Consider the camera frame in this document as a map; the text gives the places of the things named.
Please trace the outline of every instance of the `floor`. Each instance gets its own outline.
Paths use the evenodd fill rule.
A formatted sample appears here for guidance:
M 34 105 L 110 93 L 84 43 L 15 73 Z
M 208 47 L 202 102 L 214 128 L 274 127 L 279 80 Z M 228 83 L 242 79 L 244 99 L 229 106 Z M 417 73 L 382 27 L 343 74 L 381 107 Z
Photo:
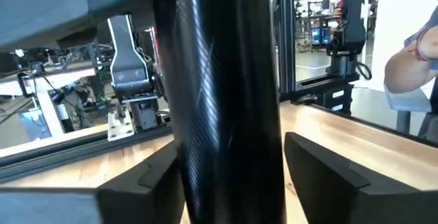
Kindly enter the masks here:
M 365 63 L 372 64 L 373 42 L 368 42 L 367 57 Z M 330 58 L 325 51 L 297 53 L 296 54 L 296 74 L 297 80 L 310 77 L 317 77 L 325 74 L 325 68 L 330 64 Z M 356 87 L 352 92 L 352 115 L 359 119 L 375 123 L 384 127 L 395 129 L 396 112 L 391 110 L 386 101 L 385 93 L 369 90 L 367 88 Z M 22 97 L 6 101 L 0 104 L 0 109 L 5 110 L 0 113 L 0 149 L 29 142 L 26 130 L 21 123 L 19 113 L 32 107 L 32 102 Z M 411 117 L 411 134 L 416 135 L 422 124 L 424 114 L 414 113 Z

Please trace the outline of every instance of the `black cylinder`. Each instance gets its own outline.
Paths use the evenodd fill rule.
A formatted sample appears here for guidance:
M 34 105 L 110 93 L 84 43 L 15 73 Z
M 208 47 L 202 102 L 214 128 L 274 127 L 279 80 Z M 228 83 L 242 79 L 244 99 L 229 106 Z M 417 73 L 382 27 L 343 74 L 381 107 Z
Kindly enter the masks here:
M 269 0 L 156 0 L 193 224 L 285 222 Z

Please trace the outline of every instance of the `shirt sleeve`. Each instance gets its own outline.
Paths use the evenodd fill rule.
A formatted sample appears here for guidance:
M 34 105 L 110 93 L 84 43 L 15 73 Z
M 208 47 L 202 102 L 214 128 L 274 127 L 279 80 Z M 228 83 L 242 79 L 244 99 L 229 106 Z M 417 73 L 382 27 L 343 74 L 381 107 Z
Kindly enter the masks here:
M 420 32 L 421 30 L 423 30 L 425 28 L 430 29 L 430 28 L 435 27 L 437 25 L 438 25 L 438 6 L 435 8 L 435 11 L 433 11 L 432 16 L 430 16 L 429 21 L 427 21 L 427 23 L 418 32 Z M 417 38 L 418 32 L 416 32 L 412 36 L 409 36 L 404 41 L 405 47 L 408 47 Z M 434 60 L 432 62 L 432 70 L 438 70 L 438 61 Z

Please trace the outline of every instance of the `wooden tabletop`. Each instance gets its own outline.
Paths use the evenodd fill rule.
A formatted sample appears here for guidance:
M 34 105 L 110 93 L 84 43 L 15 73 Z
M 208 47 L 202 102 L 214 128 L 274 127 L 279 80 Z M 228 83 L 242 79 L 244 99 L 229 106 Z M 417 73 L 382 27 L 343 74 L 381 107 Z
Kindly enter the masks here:
M 328 112 L 280 105 L 281 129 L 296 132 L 369 169 L 421 190 L 438 189 L 438 149 Z M 97 187 L 130 169 L 172 140 L 165 136 L 119 151 L 52 169 L 4 186 Z M 307 223 L 284 159 L 287 223 Z M 181 223 L 188 221 L 184 211 Z

